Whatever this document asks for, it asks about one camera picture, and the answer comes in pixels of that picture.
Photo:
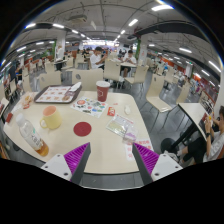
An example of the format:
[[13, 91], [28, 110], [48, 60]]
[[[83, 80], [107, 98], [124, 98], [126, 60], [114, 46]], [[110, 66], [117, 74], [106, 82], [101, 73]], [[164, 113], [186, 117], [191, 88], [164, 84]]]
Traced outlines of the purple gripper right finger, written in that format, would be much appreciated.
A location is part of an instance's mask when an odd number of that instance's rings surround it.
[[139, 148], [136, 143], [132, 145], [132, 153], [144, 185], [148, 185], [182, 169], [169, 155], [157, 154], [146, 148]]

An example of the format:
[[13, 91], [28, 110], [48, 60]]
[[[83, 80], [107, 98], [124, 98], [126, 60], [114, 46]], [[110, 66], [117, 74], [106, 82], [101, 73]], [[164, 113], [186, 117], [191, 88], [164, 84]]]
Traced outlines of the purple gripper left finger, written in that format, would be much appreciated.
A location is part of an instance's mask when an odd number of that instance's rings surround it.
[[79, 185], [90, 153], [91, 146], [86, 143], [65, 155], [56, 154], [42, 166], [42, 169]]

